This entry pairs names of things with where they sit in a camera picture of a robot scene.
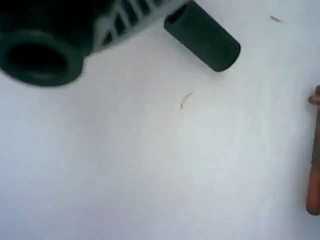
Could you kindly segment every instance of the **white surface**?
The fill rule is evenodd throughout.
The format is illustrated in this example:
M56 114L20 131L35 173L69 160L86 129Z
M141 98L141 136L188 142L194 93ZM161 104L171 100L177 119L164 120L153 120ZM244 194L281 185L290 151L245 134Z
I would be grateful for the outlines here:
M224 73L158 23L76 84L1 77L0 239L319 239L305 193L320 1L198 2L242 45Z

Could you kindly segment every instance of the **copper-colored object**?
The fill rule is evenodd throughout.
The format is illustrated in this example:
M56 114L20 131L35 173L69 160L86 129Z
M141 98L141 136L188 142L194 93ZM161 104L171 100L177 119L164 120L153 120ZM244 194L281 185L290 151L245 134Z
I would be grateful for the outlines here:
M320 86L315 95L309 97L309 103L317 106L317 118L314 131L311 171L306 200L306 209L311 215L320 214Z

